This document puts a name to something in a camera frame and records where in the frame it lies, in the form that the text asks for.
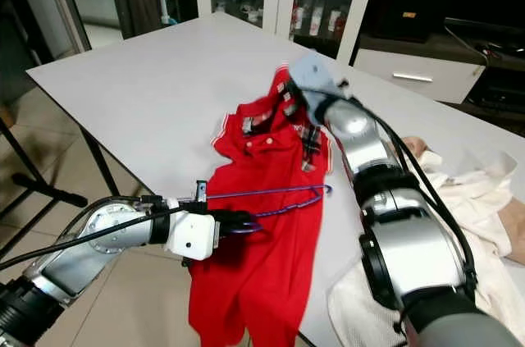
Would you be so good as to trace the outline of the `purple wire clothes hanger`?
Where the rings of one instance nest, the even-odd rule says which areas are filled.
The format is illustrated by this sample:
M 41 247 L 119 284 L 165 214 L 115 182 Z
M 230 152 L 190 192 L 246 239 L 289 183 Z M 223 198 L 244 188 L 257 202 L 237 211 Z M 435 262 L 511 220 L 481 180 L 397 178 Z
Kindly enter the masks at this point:
M 252 190 L 252 192 L 210 194 L 208 196 L 208 200 L 255 196 L 255 194 L 284 194 L 284 193 L 295 193 L 295 192 L 311 192 L 313 196 L 311 199 L 305 200 L 303 202 L 292 203 L 290 205 L 284 206 L 283 208 L 278 208 L 277 211 L 251 213 L 251 216 L 253 218 L 266 218 L 266 217 L 278 215 L 278 213 L 286 213 L 286 212 L 292 211 L 292 209 L 306 208 L 307 206 L 310 206 L 322 200 L 322 196 L 324 194 L 330 194 L 331 186 L 330 185 L 301 185 L 301 186 L 293 186 L 293 187 L 278 187 L 278 189 Z

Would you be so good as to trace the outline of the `red polo shirt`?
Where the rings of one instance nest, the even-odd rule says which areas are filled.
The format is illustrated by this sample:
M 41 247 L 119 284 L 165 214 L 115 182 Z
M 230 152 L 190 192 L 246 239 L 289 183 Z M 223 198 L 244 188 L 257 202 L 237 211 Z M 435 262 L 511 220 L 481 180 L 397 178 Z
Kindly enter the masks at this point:
M 291 93 L 286 65 L 265 96 L 226 115 L 213 147 L 226 159 L 208 179 L 207 196 L 325 185 L 331 167 L 326 134 L 312 125 Z M 311 192 L 208 200 L 212 209 L 277 211 Z M 310 295 L 323 201 L 256 218 L 258 230 L 218 242 L 210 258 L 189 265 L 188 321 L 200 347 L 294 347 Z

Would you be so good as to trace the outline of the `white table black legs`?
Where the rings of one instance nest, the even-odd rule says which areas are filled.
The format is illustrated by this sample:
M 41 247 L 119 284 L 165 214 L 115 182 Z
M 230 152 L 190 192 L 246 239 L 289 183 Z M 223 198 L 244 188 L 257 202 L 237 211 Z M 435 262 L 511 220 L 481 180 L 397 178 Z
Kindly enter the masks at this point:
M 222 118 L 264 95 L 274 70 L 304 54 L 284 37 L 217 14 L 48 63 L 30 76 L 147 189 L 176 197 L 221 165 L 212 141 Z M 510 187 L 525 199 L 525 138 L 345 63 L 326 64 L 398 134 L 427 141 L 447 174 L 513 156 Z M 74 347 L 195 345 L 188 288 L 176 261 L 122 254 Z

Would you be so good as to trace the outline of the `white bottle red label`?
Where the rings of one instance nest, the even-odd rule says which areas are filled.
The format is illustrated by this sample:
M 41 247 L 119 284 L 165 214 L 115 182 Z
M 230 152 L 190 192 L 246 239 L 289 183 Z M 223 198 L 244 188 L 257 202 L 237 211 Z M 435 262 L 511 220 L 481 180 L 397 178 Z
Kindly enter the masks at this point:
M 327 11 L 325 21 L 325 37 L 326 39 L 338 39 L 342 25 L 345 23 L 344 7 L 334 7 Z
M 301 35 L 304 27 L 305 5 L 303 1 L 297 0 L 294 2 L 292 17 L 291 17 L 291 36 Z
M 311 6 L 310 21 L 308 21 L 308 36 L 316 37 L 320 34 L 322 28 L 323 12 L 325 12 L 325 3 L 323 1 L 314 1 Z

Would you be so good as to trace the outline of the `tv stand white drawers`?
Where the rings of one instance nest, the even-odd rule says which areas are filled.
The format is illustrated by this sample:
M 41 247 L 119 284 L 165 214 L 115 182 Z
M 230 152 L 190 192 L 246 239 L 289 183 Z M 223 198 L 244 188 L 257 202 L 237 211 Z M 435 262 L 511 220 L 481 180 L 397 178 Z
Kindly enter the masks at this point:
M 354 68 L 497 125 L 525 125 L 525 38 L 443 25 L 424 42 L 363 33 Z

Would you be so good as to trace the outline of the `cream shirt beige plaid trim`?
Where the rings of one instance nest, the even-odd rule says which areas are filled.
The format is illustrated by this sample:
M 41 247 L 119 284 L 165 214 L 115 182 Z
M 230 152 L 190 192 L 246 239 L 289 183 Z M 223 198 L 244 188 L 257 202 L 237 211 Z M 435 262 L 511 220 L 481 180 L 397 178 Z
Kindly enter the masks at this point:
M 525 347 L 525 295 L 506 265 L 513 260 L 525 266 L 525 203 L 509 187 L 517 160 L 500 153 L 486 167 L 450 176 L 422 139 L 404 142 L 468 239 L 479 278 L 476 305 Z M 331 287 L 327 314 L 341 347 L 396 347 L 405 341 L 395 329 L 397 312 L 375 301 L 360 263 Z

